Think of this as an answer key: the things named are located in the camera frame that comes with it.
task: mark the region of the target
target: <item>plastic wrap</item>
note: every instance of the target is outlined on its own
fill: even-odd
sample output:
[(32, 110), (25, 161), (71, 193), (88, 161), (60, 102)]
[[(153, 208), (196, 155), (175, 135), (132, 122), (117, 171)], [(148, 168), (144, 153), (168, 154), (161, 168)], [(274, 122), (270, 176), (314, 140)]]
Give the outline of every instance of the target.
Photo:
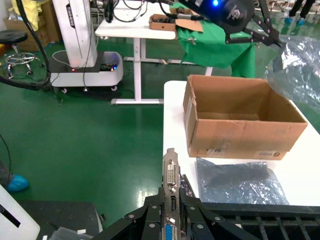
[(216, 165), (197, 157), (197, 180), (204, 203), (288, 205), (276, 175), (265, 162)]
[(304, 36), (282, 36), (284, 49), (266, 69), (278, 94), (320, 111), (320, 41)]
[(49, 240), (90, 240), (93, 237), (87, 234), (78, 234), (76, 231), (59, 227), (54, 231)]

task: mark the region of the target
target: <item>green floor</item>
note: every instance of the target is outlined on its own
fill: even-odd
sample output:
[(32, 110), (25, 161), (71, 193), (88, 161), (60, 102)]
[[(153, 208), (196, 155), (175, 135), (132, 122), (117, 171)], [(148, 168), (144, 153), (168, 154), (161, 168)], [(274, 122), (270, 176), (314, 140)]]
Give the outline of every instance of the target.
[[(283, 26), (279, 15), (274, 17), (284, 34), (320, 38), (316, 23), (290, 28)], [(46, 51), (51, 55), (62, 48), (53, 44)], [(98, 50), (132, 56), (133, 42), (110, 38), (101, 41)], [(263, 76), (263, 57), (268, 51), (263, 46), (257, 49), (257, 77)], [(147, 40), (147, 56), (180, 59), (183, 51), (177, 41)], [(132, 96), (128, 91), (133, 90), (132, 70), (133, 64), (125, 62), (126, 76), (119, 90), (123, 97)], [(142, 95), (162, 98), (165, 82), (185, 81), (189, 74), (204, 72), (201, 66), (143, 63)], [(34, 70), (35, 78), (43, 74), (42, 69)], [(230, 70), (215, 69), (214, 74), (228, 75)], [(163, 106), (109, 105), (72, 93), (62, 98), (0, 85), (0, 132), (10, 148), (14, 172), (30, 181), (29, 189), (13, 196), (17, 200), (93, 202), (99, 213), (105, 213), (107, 226), (141, 206), (161, 185)], [(299, 106), (320, 131), (319, 115)], [(0, 156), (8, 161), (2, 143)]]

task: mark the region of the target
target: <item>hdmi port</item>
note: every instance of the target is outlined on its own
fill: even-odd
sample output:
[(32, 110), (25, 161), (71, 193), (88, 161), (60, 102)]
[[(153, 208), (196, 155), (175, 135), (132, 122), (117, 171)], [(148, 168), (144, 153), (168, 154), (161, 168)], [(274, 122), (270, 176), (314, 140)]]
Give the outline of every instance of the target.
[(177, 207), (177, 198), (175, 196), (171, 197), (171, 206), (170, 206), (170, 210), (171, 212), (175, 211)]

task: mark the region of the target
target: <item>open cardboard box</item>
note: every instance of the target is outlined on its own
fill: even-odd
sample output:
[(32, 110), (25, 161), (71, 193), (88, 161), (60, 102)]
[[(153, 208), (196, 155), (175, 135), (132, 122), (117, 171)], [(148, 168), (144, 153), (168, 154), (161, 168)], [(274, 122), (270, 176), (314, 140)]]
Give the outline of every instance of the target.
[[(177, 8), (170, 8), (171, 14), (177, 13)], [(195, 12), (191, 11), (188, 8), (184, 9), (184, 13), (187, 15), (196, 15)], [(152, 30), (165, 30), (165, 31), (175, 31), (176, 26), (181, 28), (189, 29), (191, 31), (201, 32), (203, 33), (203, 28), (200, 21), (193, 21), (190, 19), (176, 19), (173, 23), (162, 23), (162, 22), (154, 22), (153, 19), (167, 18), (166, 15), (162, 14), (153, 14), (149, 19), (149, 28)]]
[(190, 75), (183, 108), (190, 157), (281, 160), (308, 125), (264, 79)]

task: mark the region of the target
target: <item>white desk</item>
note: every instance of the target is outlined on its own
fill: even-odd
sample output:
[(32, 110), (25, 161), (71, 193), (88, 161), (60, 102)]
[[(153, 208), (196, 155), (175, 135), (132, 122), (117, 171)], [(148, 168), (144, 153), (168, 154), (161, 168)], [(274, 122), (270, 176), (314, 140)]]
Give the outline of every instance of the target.
[[(130, 7), (140, 6), (139, 1), (127, 1)], [(162, 4), (166, 12), (169, 12), (169, 5)], [(147, 4), (142, 6), (140, 14), (145, 12)], [(131, 20), (137, 15), (137, 10), (127, 8), (123, 1), (114, 10), (114, 14), (121, 20)], [(153, 14), (162, 14), (158, 3), (149, 3), (147, 12), (134, 22), (121, 22), (116, 19), (112, 23), (105, 20), (95, 31), (100, 37), (133, 38), (133, 57), (125, 57), (128, 61), (133, 61), (134, 77), (134, 99), (112, 99), (111, 104), (163, 104), (163, 99), (142, 99), (141, 96), (141, 62), (163, 63), (161, 59), (146, 58), (146, 39), (173, 40), (176, 37), (174, 31), (161, 31), (149, 29), (149, 19)], [(212, 74), (212, 67), (207, 67), (205, 74)]]
[[(185, 81), (164, 85), (163, 154), (174, 148), (181, 173), (186, 174), (196, 197), (199, 197), (196, 158), (189, 157), (184, 125), (183, 99)], [(291, 205), (320, 206), (320, 135), (309, 123), (290, 152), (280, 160), (266, 160), (280, 181)], [(206, 158), (217, 165), (240, 164), (260, 160)]]

